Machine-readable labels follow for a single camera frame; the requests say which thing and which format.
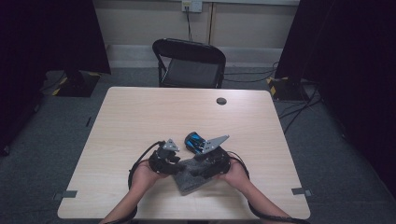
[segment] wall baseboard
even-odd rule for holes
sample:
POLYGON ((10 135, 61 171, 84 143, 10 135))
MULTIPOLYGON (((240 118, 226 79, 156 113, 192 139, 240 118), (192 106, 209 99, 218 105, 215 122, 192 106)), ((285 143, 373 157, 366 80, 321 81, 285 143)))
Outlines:
MULTIPOLYGON (((227 67, 272 67, 278 62, 282 49, 245 49, 219 47, 227 58, 227 67)), ((109 45, 110 67, 157 67, 151 46, 109 45)))

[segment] chair seat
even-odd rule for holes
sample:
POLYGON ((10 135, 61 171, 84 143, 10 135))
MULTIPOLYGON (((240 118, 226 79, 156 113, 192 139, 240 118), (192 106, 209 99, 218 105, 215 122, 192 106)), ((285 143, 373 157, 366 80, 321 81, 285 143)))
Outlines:
POLYGON ((198 63, 173 59, 163 78, 170 87, 216 88, 221 67, 213 63, 198 63))

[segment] chair backrest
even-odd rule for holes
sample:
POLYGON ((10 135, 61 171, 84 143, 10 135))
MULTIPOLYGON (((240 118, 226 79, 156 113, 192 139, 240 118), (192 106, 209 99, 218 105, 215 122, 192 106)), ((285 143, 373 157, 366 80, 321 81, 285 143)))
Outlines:
POLYGON ((161 56, 163 56, 184 61, 217 63, 223 64, 223 66, 226 63, 226 58, 221 50, 203 43, 164 38, 155 41, 152 49, 160 62, 162 61, 161 56))

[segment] human arm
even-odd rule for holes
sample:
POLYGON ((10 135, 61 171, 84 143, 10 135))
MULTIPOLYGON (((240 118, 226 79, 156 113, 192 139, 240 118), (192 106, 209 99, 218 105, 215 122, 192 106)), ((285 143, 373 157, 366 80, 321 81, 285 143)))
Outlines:
MULTIPOLYGON (((276 204, 271 202, 254 184, 249 180, 243 166, 235 160, 231 160, 231 167, 227 174, 219 175, 218 179, 225 180, 230 186, 238 189, 249 203, 260 213, 274 217, 290 217, 276 204)), ((263 224, 278 224, 282 222, 261 219, 263 224)))
POLYGON ((149 167, 149 162, 142 161, 134 171, 132 185, 128 193, 100 223, 115 221, 130 215, 155 182, 167 176, 153 172, 149 167))

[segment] gray metal piece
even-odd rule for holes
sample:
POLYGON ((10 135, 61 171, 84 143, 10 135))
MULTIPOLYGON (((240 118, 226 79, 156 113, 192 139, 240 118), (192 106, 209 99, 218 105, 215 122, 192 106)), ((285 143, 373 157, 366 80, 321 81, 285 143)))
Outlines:
POLYGON ((202 153, 206 154, 215 150, 221 143, 225 142, 230 137, 230 135, 223 135, 221 137, 217 137, 214 139, 206 140, 204 144, 204 148, 202 149, 202 153))
POLYGON ((178 146, 174 143, 174 141, 169 138, 169 140, 163 145, 163 149, 169 150, 169 151, 180 151, 178 146))
POLYGON ((294 195, 303 194, 305 195, 305 197, 310 197, 313 195, 310 189, 303 189, 303 188, 292 189, 291 192, 293 192, 294 195))
POLYGON ((65 190, 64 192, 55 193, 52 197, 52 200, 60 201, 63 198, 76 198, 76 195, 76 190, 65 190))

